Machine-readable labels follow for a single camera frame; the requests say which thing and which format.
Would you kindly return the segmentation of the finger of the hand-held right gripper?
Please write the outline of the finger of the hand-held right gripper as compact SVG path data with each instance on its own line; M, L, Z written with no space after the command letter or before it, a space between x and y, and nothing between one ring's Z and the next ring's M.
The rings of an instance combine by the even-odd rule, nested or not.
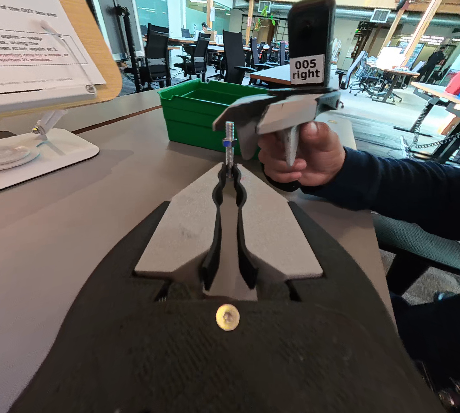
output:
M285 99L284 94L256 94L237 99L213 121L212 130L224 130L226 122L233 122L235 126L253 120L259 123L269 105L282 99Z
M285 160L295 161L300 125L315 118L320 98L321 96L289 96L269 105L259 123L253 120L237 125L242 158L249 160L253 157L260 136L275 133L283 141Z

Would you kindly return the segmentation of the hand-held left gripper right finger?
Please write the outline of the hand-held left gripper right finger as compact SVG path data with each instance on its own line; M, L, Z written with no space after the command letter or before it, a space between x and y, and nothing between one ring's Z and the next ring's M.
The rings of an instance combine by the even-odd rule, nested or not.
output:
M240 274L249 287L319 278L323 269L286 198L234 166Z

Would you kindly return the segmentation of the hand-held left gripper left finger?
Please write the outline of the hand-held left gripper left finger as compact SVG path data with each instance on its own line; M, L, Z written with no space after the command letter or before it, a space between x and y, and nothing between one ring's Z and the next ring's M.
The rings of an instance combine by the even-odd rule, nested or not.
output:
M134 268L137 276L168 279L202 291L201 266L218 238L225 163L218 163L178 192L167 208Z

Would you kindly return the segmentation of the silver bolt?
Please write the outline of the silver bolt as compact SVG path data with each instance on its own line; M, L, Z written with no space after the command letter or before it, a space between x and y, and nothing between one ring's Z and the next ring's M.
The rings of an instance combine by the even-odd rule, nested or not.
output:
M224 138L236 139L234 123L226 121L225 123L225 137ZM233 167L234 167L234 147L225 148L225 164L226 164L226 175L228 179L233 178Z

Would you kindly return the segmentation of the green plastic bin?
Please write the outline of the green plastic bin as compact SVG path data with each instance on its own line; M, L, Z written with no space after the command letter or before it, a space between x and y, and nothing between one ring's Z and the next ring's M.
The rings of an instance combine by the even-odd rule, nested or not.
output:
M200 79L158 90L170 141L222 152L225 132L213 131L215 119L237 99L265 93L265 88Z

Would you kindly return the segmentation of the person's right forearm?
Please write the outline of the person's right forearm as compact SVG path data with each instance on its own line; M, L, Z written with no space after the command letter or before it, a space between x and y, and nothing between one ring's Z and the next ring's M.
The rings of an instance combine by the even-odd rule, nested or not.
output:
M342 169L327 184L301 191L350 210L369 209L460 239L460 170L436 162L375 157L345 148Z

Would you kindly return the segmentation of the person's right hand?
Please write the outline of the person's right hand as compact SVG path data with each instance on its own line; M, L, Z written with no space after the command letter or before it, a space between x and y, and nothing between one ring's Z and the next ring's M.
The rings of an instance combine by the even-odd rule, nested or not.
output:
M300 126L297 155L291 166L285 161L283 141L275 133L262 135L258 146L266 178L280 188L326 185L342 169L346 157L338 135L325 123L315 121Z

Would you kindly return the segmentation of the wooden top office desk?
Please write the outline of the wooden top office desk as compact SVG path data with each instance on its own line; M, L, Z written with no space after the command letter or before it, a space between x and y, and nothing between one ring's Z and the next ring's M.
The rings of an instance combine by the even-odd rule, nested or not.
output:
M251 73L250 80L261 81L262 83L267 84L270 89L290 88L291 82L289 64Z

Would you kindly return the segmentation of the green potted plant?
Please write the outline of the green potted plant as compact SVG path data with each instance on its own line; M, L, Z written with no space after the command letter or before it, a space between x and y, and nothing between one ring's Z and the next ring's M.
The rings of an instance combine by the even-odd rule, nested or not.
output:
M257 18L257 21L254 25L254 30L259 31L262 26L262 20L267 20L270 22L272 26L276 26L276 20L274 19L273 15L269 11L269 7L264 5L263 8L259 11L260 16Z

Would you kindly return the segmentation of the grey mesh office chair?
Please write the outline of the grey mesh office chair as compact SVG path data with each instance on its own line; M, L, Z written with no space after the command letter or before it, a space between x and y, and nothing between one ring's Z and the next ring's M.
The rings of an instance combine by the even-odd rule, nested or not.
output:
M351 79L355 74L356 70L361 65L361 62L364 61L367 52L362 50L358 57L353 61L348 70L337 68L335 74L338 76L339 89L346 90L348 89Z

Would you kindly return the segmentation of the black office chair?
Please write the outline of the black office chair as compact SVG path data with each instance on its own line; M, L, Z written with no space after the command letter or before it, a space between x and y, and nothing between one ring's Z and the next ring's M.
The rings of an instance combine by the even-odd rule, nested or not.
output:
M131 67L125 68L125 72L132 74L136 93L152 89L151 83L157 82L161 88L171 85L171 73L169 63L169 28L147 25L147 41L144 48L145 65L138 65L134 50L134 40L130 24L125 25L127 31L127 45L131 60Z
M256 72L255 68L245 63L242 33L222 31L224 52L216 62L218 76L214 78L223 79L224 82L242 85L246 73Z
M210 35L200 32L198 34L195 46L191 48L191 53L187 56L180 55L182 59L181 63L176 63L173 66L182 70L185 77L191 77L195 75L202 82L206 81L207 71L207 49L210 42Z

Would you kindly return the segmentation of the dark mesh chair seat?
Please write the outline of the dark mesh chair seat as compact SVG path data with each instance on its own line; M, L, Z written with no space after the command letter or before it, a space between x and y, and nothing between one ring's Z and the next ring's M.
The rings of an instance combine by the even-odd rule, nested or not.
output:
M459 274L460 244L425 232L418 225L372 212L379 248L395 255L413 255L432 267Z

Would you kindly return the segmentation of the wooden document stand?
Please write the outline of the wooden document stand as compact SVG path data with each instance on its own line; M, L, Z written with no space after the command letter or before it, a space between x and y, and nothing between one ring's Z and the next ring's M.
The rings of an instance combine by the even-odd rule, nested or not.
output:
M116 62L85 0L59 0L105 84L0 93L1 117L42 111L31 132L1 139L1 190L95 157L96 145L55 128L70 109L118 96L122 80Z

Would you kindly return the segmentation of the person's leg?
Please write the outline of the person's leg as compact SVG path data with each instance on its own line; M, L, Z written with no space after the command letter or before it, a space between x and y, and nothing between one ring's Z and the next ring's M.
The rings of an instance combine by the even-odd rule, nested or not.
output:
M390 293L399 336L428 387L447 412L460 408L460 296L435 294L411 305Z

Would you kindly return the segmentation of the printed instruction sheet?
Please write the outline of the printed instruction sheet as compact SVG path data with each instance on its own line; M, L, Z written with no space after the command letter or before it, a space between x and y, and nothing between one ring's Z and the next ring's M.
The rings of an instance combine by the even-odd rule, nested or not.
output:
M105 80L59 0L0 0L1 94Z

